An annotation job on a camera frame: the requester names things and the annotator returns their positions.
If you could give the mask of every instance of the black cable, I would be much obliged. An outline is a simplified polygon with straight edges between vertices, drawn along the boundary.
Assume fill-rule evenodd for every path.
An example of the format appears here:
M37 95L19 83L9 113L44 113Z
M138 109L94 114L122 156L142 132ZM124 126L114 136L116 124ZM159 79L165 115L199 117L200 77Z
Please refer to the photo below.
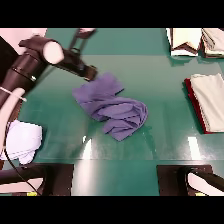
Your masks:
M8 130L9 130L9 126L10 125L8 125L8 127L6 128L6 135L7 135L7 133L8 133ZM24 181L24 182L26 182L39 196L42 196L38 191L37 191L37 189L31 184L31 183L29 183L27 180L25 180L22 176L21 176L21 174L19 173L19 171L17 170L17 168L14 166L14 164L12 163L12 161L11 161L11 159L9 158L9 156L8 156L8 153L7 153L7 151L6 151L6 147L5 147L5 149L4 149L4 152L5 152L5 156L6 156L6 158L7 158L7 160L9 161L9 163L10 163L10 165L12 166L12 168L16 171L16 173L18 174L18 176Z

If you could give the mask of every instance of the red cloth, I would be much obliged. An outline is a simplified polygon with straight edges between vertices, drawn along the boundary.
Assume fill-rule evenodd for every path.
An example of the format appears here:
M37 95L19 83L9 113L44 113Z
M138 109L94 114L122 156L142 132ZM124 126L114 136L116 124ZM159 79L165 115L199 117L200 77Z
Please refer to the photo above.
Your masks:
M185 79L184 82L185 82L185 85L187 87L188 97L189 97L189 99L190 99L190 101L191 101L191 103L192 103L192 105L194 107L194 110L195 110L195 112L197 114L198 120L199 120L199 122L201 124L201 127L202 127L202 129L204 131L204 134L213 134L214 132L206 131L205 123L204 123L204 120L203 120L202 115L201 115L200 105L199 105L199 102L198 102L198 100L196 99L196 97L194 95L194 90L191 87L190 79Z

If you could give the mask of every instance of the blue towel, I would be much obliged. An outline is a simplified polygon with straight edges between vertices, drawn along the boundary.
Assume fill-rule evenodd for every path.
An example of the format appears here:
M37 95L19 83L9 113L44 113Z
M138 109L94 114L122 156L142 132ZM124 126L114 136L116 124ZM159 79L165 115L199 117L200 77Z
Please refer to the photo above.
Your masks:
M114 75L105 73L72 90L77 103L89 116L97 121L107 120L103 132L118 141L132 135L148 117L148 109L144 103L116 96L123 89Z

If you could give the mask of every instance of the stack of folded cloth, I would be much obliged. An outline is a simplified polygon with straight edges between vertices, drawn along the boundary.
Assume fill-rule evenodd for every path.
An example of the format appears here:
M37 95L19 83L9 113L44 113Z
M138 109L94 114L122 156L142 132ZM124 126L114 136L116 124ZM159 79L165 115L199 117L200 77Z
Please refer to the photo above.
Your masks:
M224 31L221 28L203 28L202 43L205 58L224 58Z
M166 28L171 56L198 56L201 28Z
M184 80L204 134L224 132L224 80L221 74Z
M148 109L142 102L116 96L123 89L112 74L105 73L72 91L77 103L89 116L106 121L103 132L118 141L131 136L148 117Z
M35 151L41 146L41 140L41 126L15 120L10 124L6 138L7 154L11 160L19 159L21 164L30 163ZM0 159L7 160L4 151Z

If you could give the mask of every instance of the glossy green tabletop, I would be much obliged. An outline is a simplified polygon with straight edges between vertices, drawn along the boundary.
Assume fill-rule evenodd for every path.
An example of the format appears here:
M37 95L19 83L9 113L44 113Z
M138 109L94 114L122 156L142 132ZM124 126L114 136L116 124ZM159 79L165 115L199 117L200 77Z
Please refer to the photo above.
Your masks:
M47 37L68 47L73 33L49 28ZM175 60L169 54L160 28L101 28L88 41L84 61L99 74L113 73L125 88L120 96L148 107L143 127L122 142L103 134L104 123L89 118L76 103L72 89L85 81L49 67L19 116L44 127L34 161L74 163L73 195L158 195L156 164L199 160L224 177L224 134L202 134L183 85L195 73L222 74L224 63L201 56Z

